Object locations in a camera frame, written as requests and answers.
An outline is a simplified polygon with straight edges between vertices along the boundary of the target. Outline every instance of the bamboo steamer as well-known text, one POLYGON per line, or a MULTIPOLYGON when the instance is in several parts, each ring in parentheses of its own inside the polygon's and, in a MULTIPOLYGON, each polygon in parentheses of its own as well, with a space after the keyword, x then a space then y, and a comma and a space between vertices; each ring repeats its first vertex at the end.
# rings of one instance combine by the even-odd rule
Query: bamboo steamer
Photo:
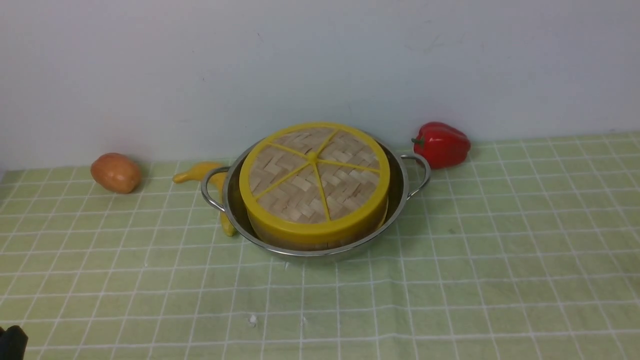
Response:
POLYGON ((347 245, 384 223, 390 168, 369 135, 315 122, 278 131, 247 155, 239 188, 258 237, 292 250, 347 245))

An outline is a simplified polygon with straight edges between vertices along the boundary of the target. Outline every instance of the plastic fruit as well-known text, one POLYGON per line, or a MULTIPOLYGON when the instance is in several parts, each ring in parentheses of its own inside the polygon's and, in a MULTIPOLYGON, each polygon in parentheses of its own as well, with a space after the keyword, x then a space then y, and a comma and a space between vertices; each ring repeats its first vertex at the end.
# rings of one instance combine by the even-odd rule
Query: plastic fruit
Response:
MULTIPOLYGON (((219 168, 222 166, 223 165, 221 163, 214 163, 211 161, 197 163, 193 165, 189 170, 181 172, 179 174, 175 174, 173 176, 173 182, 176 184, 181 184, 186 181, 202 181, 207 173, 215 168, 219 168)), ((222 186, 224 186, 225 184, 225 174, 220 173, 213 175, 209 182, 216 186, 216 188, 218 189, 218 193, 222 194, 222 186)), ((227 236, 235 235, 236 229, 229 221, 227 215, 224 213, 220 213, 220 225, 222 226, 222 229, 227 236)))
POLYGON ((140 184, 140 167, 127 156, 109 152, 91 164, 91 176, 103 188, 115 193, 130 193, 140 184))

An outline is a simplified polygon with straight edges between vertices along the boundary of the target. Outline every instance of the pot handle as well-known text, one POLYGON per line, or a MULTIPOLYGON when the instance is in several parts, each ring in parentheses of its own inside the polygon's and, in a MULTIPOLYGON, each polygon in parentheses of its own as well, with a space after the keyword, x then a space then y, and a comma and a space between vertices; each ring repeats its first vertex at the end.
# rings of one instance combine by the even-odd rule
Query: pot handle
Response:
POLYGON ((219 174, 221 172, 227 172, 229 171, 230 168, 231 167, 215 168, 210 172, 208 172, 207 175, 205 175, 205 177, 203 177, 202 181, 200 182, 200 191, 202 192, 202 197, 204 197, 207 203, 211 205, 214 209, 217 209, 218 211, 221 211, 223 213, 225 212, 225 207, 222 206, 222 204, 220 204, 218 201, 213 199, 211 197, 211 194, 209 194, 209 180, 211 180, 213 175, 219 174))
POLYGON ((424 178, 422 179, 422 182, 420 182, 420 185, 418 185, 418 188, 416 188, 414 191, 410 192, 409 195, 407 195, 406 198, 408 200, 408 199, 411 199, 411 197, 414 196, 417 192, 422 190, 423 187, 427 186, 427 184, 429 183, 429 180, 431 180, 431 167, 429 166, 429 163, 427 162, 427 160, 418 154, 403 154, 403 155, 400 155, 400 158, 412 159, 412 160, 418 161, 418 163, 420 163, 420 166, 422 166, 422 168, 424 169, 424 178))

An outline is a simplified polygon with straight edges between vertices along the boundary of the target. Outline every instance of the toy banana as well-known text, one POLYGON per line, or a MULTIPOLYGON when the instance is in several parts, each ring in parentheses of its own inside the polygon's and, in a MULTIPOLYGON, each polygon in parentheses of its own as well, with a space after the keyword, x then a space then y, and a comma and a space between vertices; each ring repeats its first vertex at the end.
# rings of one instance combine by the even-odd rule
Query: toy banana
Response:
MULTIPOLYGON (((211 170, 222 167, 222 166, 223 165, 221 163, 214 163, 211 161, 197 163, 193 165, 189 170, 185 172, 181 172, 179 174, 175 174, 173 176, 173 182, 176 184, 181 184, 186 181, 200 182, 205 177, 205 175, 207 175, 211 170)), ((225 174, 220 173, 220 174, 213 175, 211 177, 211 180, 209 180, 209 182, 216 186, 216 188, 218 189, 218 193, 221 194, 220 201, 222 201, 222 186, 225 183, 225 174)), ((236 229, 229 221, 229 218, 227 217, 227 215, 224 213, 220 213, 220 224, 227 236, 235 235, 236 229)))

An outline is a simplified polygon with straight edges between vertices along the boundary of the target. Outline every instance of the plastic vegetable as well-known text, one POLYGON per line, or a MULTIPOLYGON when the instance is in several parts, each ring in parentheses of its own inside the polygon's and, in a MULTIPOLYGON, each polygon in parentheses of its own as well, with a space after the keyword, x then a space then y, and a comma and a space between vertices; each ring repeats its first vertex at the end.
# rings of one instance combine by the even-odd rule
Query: plastic vegetable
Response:
MULTIPOLYGON (((196 165, 193 165, 191 169, 179 174, 175 174, 173 176, 173 182, 176 184, 181 184, 190 180, 202 181, 202 179, 205 175, 207 175, 208 172, 222 166, 223 165, 220 163, 213 163, 210 161, 197 163, 196 165)), ((216 188, 218 189, 218 193, 221 194, 220 201, 222 201, 222 186, 225 184, 225 174, 221 173, 213 175, 209 182, 216 186, 216 188)), ((220 224, 227 236, 233 236, 236 233, 235 227, 231 224, 229 218, 224 213, 220 213, 220 224)))
POLYGON ((115 193, 130 193, 139 184, 140 168, 127 156, 109 152, 91 164, 91 176, 103 188, 115 193))
POLYGON ((460 130, 443 122, 428 122, 411 139, 413 151, 422 155, 433 170, 458 165, 465 161, 471 142, 460 130))

